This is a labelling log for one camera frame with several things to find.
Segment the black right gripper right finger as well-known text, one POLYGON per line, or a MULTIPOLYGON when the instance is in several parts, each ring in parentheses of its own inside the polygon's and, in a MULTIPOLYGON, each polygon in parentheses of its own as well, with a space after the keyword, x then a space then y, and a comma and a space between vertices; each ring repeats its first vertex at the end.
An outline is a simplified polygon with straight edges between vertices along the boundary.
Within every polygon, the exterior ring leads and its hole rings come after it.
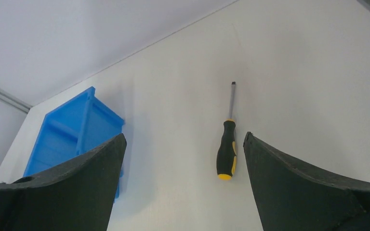
POLYGON ((319 168, 251 132, 243 148, 265 231, 370 231, 370 182, 319 168))

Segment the black yellow screwdriver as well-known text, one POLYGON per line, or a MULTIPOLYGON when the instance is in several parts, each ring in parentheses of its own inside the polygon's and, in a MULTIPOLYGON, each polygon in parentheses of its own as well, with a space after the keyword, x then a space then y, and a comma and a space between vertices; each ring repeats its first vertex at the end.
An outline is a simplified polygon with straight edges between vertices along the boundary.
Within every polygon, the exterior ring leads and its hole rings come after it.
POLYGON ((235 91, 236 82, 233 81, 231 83, 228 119, 223 123, 224 132, 221 137, 221 143, 216 157, 217 176, 221 180, 231 180, 235 173, 237 164, 235 140, 236 123, 233 119, 235 91))

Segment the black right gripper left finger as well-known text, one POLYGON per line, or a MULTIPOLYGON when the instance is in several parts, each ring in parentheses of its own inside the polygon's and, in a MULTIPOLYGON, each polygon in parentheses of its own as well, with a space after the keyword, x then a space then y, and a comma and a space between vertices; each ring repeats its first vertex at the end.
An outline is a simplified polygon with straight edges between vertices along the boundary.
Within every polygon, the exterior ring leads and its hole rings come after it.
POLYGON ((0 183, 0 231, 105 231, 126 146, 119 134, 45 171, 0 183))

